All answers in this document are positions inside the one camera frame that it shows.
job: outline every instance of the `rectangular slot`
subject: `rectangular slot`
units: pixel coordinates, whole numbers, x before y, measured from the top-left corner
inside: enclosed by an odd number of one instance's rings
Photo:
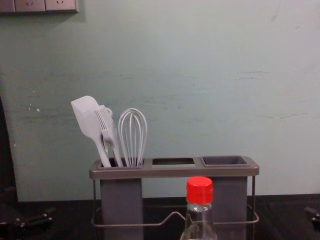
[[[155,158],[152,160],[153,168],[190,168],[195,166],[195,162],[191,157]]]
[[[203,163],[208,167],[219,166],[247,166],[248,163],[241,156],[202,156]]]

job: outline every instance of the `light blue wall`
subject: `light blue wall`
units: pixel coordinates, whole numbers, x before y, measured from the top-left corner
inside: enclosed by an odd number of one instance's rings
[[[315,0],[85,0],[75,15],[0,18],[20,201],[92,197],[98,153],[70,105],[84,95],[116,118],[140,109],[147,157],[241,154],[260,165],[258,194],[318,193],[319,78]],[[145,197],[185,188],[143,187]]]

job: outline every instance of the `black countertop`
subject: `black countertop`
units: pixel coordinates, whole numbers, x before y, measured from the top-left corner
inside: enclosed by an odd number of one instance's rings
[[[172,211],[183,215],[186,211],[184,198],[149,198],[143,204],[144,221],[148,223],[161,222]],[[320,194],[257,196],[256,212],[260,222],[255,228],[255,239],[320,240],[320,232],[314,231],[304,212],[307,206],[320,210]],[[14,206],[24,216],[41,214],[50,207],[56,208],[50,230],[34,232],[26,240],[94,239],[91,200],[20,202]],[[184,222],[174,216],[164,226],[146,227],[144,236],[147,240],[178,240],[183,229]]]

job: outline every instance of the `gray container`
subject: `gray container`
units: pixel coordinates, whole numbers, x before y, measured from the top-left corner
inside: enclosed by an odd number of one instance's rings
[[[91,179],[100,180],[102,218],[105,225],[100,226],[105,227],[105,240],[144,239],[142,226],[121,226],[143,223],[142,178],[192,176],[211,178],[214,188],[212,220],[216,223],[215,230],[219,240],[245,240],[246,224],[244,223],[253,222],[246,222],[247,182],[248,177],[252,176],[252,199],[255,199],[254,180],[259,174],[259,166],[249,157],[146,158],[140,168],[105,168],[100,161],[96,161],[89,173]]]

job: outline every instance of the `outlet panel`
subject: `outlet panel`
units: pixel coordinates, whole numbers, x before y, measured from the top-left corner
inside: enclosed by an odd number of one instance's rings
[[[48,12],[77,12],[76,0],[45,0],[45,9]]]
[[[15,0],[15,11],[17,13],[45,12],[46,11],[45,0]]]
[[[15,9],[15,1],[14,0],[0,0],[0,13],[14,13]]]

